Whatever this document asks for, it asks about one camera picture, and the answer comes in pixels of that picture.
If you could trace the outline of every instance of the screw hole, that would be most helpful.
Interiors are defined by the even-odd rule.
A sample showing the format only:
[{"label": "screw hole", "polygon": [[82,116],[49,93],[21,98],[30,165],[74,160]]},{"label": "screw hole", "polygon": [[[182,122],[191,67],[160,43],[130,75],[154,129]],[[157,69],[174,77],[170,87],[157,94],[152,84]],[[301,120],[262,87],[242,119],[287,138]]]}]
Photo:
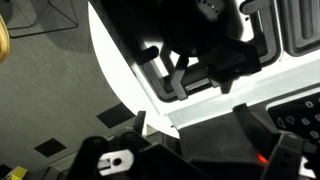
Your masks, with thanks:
[{"label": "screw hole", "polygon": [[310,163],[304,163],[303,165],[306,169],[311,169],[311,165]]},{"label": "screw hole", "polygon": [[115,166],[119,166],[121,163],[122,163],[122,160],[120,158],[113,160],[113,165]]},{"label": "screw hole", "polygon": [[285,162],[283,162],[283,161],[280,162],[280,165],[281,165],[282,167],[285,167],[285,168],[288,167],[288,164],[285,163]]},{"label": "screw hole", "polygon": [[283,153],[283,155],[284,155],[285,157],[287,157],[287,158],[291,158],[291,154],[289,154],[289,153]]}]

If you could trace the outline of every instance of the yellow object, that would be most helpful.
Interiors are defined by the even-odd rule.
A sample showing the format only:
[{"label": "yellow object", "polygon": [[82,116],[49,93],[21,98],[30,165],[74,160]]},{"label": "yellow object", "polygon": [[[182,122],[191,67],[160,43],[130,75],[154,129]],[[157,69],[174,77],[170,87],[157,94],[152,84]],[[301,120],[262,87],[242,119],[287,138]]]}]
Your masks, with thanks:
[{"label": "yellow object", "polygon": [[10,37],[7,26],[0,16],[0,63],[8,56],[10,52]]},{"label": "yellow object", "polygon": [[27,170],[23,167],[17,166],[10,174],[10,180],[22,180],[26,175]]}]

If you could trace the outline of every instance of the black plastic bracket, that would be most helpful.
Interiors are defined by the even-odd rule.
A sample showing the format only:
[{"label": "black plastic bracket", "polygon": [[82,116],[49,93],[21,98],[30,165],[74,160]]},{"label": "black plastic bracket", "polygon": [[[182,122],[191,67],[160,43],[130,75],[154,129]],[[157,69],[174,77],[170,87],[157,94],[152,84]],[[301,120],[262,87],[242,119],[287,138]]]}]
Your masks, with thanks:
[{"label": "black plastic bracket", "polygon": [[103,137],[87,138],[82,143],[77,157],[70,168],[67,180],[94,179],[99,159],[107,147],[108,142]]},{"label": "black plastic bracket", "polygon": [[168,151],[160,144],[151,145],[141,150],[141,157],[152,163],[152,166],[161,172],[163,179],[199,179],[210,180],[192,164]]},{"label": "black plastic bracket", "polygon": [[143,65],[147,62],[150,62],[154,58],[159,56],[159,49],[156,46],[151,46],[143,51],[136,58],[138,65]]},{"label": "black plastic bracket", "polygon": [[143,126],[144,126],[144,119],[146,117],[145,111],[139,111],[137,117],[133,124],[133,130],[137,133],[142,134]]},{"label": "black plastic bracket", "polygon": [[211,83],[226,83],[240,75],[261,71],[259,56],[254,46],[229,37],[224,38],[222,46],[230,51],[240,53],[244,56],[245,61],[221,71],[217,70],[213,65],[208,66],[208,74],[213,80]]},{"label": "black plastic bracket", "polygon": [[180,56],[170,80],[170,84],[180,101],[188,98],[185,88],[181,85],[188,64],[189,58],[187,56]]},{"label": "black plastic bracket", "polygon": [[301,137],[291,133],[282,134],[260,179],[298,179],[302,149]]},{"label": "black plastic bracket", "polygon": [[245,1],[240,6],[240,11],[245,15],[250,15],[257,11],[270,7],[269,0]]},{"label": "black plastic bracket", "polygon": [[264,157],[269,158],[279,140],[280,133],[271,131],[262,124],[253,116],[246,104],[234,107],[233,113],[250,142]]}]

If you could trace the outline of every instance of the white surface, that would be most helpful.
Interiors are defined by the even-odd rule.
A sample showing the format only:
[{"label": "white surface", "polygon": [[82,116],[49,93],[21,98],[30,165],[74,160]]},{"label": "white surface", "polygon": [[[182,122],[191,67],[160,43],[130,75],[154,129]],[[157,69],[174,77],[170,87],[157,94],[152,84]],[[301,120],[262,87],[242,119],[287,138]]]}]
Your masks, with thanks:
[{"label": "white surface", "polygon": [[94,50],[102,72],[115,94],[132,113],[137,114],[138,111],[146,111],[147,124],[165,134],[178,138],[179,134],[175,128],[171,128],[170,120],[159,114],[152,105],[90,2],[88,8]]}]

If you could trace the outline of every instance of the black mechanical part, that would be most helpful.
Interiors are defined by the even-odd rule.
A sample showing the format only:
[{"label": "black mechanical part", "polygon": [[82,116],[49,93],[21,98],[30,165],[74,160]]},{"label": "black mechanical part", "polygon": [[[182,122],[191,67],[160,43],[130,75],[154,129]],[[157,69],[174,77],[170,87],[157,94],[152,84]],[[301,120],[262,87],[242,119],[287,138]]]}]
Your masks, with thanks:
[{"label": "black mechanical part", "polygon": [[320,145],[320,93],[270,107],[267,111],[278,129]]},{"label": "black mechanical part", "polygon": [[108,142],[103,137],[86,139],[72,164],[67,180],[96,178],[99,159],[107,147]]},{"label": "black mechanical part", "polygon": [[140,55],[136,57],[136,60],[139,65],[143,65],[158,56],[159,56],[159,49],[156,46],[151,46],[141,51]]},{"label": "black mechanical part", "polygon": [[320,2],[280,0],[279,12],[284,47],[292,56],[302,56],[320,48]]},{"label": "black mechanical part", "polygon": [[171,55],[170,47],[168,46],[167,43],[163,43],[159,56],[169,74],[171,74],[174,70],[174,64],[172,62],[170,55]]},{"label": "black mechanical part", "polygon": [[222,70],[219,70],[218,67],[213,64],[209,65],[208,74],[214,81],[225,83],[240,75],[253,74],[261,71],[259,56],[254,46],[229,37],[223,39],[222,46],[226,50],[229,50],[227,52],[230,54],[236,53],[236,56],[228,55],[225,56],[226,58],[233,60],[235,57],[242,57],[243,61],[233,66],[223,68]]},{"label": "black mechanical part", "polygon": [[164,0],[160,33],[179,55],[196,57],[216,47],[226,33],[226,7],[222,0]]},{"label": "black mechanical part", "polygon": [[183,157],[191,163],[211,163],[219,169],[236,163],[261,166],[256,148],[233,113],[179,129],[179,135]]},{"label": "black mechanical part", "polygon": [[[250,145],[248,141],[245,141],[246,136],[253,144],[255,140],[252,140],[251,136],[254,128],[257,129],[258,136],[263,133],[267,137],[270,137],[270,134],[276,136],[279,134],[272,131],[266,132],[268,128],[263,127],[264,124],[256,118],[250,117],[251,113],[248,113],[246,105],[237,106],[234,111],[237,113],[236,117],[241,126],[237,124],[237,119],[230,113],[230,120],[221,119],[221,121],[218,121],[215,119],[214,121],[206,121],[204,122],[205,124],[198,124],[198,127],[187,127],[187,129],[184,128],[179,131],[183,143],[184,158],[189,159],[190,163],[159,144],[152,145],[139,132],[135,131],[136,128],[133,130],[126,129],[118,132],[108,142],[102,137],[86,139],[67,179],[227,180],[234,179],[234,177],[248,180],[298,179],[302,156],[308,159],[308,164],[305,166],[314,170],[317,178],[320,177],[320,166],[318,165],[320,162],[319,148],[312,144],[304,143],[302,138],[293,133],[282,133],[272,150],[271,156],[268,158],[266,166],[258,163],[257,158],[254,157],[255,150],[251,146],[249,149],[246,147]],[[143,124],[144,113],[139,114],[137,119],[139,122],[135,124]],[[241,134],[241,131],[245,131],[246,136]],[[186,140],[190,139],[189,143],[193,142],[192,146],[194,150],[197,150],[194,154],[192,154],[192,148],[190,148],[191,144],[189,144],[189,147],[186,146],[188,144],[186,144]],[[233,142],[240,144],[241,150],[234,151],[235,144]],[[236,156],[233,156],[232,153],[230,154],[230,151],[228,151],[230,148],[233,149],[234,153],[236,152]],[[215,152],[218,152],[216,151],[217,149],[223,156],[214,155]],[[101,155],[123,150],[128,150],[134,156],[132,165],[124,171],[116,171],[117,174],[111,172],[106,177],[102,177],[99,172],[102,169],[98,169]],[[251,158],[239,157],[238,155],[241,153],[253,154],[254,156]]]},{"label": "black mechanical part", "polygon": [[170,84],[180,101],[188,98],[185,88],[181,85],[181,80],[188,68],[188,64],[189,58],[183,55],[180,56],[170,80]]},{"label": "black mechanical part", "polygon": [[280,133],[258,120],[246,104],[234,107],[233,112],[250,142],[264,157],[269,158],[279,140]]},{"label": "black mechanical part", "polygon": [[259,52],[262,65],[269,65],[281,55],[276,7],[273,0],[246,0],[240,6],[243,14],[250,15],[254,38],[248,43]]},{"label": "black mechanical part", "polygon": [[223,84],[221,84],[221,93],[222,94],[229,94],[229,92],[231,91],[231,88],[232,88],[232,84],[233,84],[233,81],[227,81]]},{"label": "black mechanical part", "polygon": [[144,118],[146,117],[145,111],[139,111],[137,117],[133,124],[133,130],[137,133],[142,134],[143,126],[144,126]]},{"label": "black mechanical part", "polygon": [[283,134],[274,147],[261,180],[297,179],[302,157],[303,139],[294,134]]}]

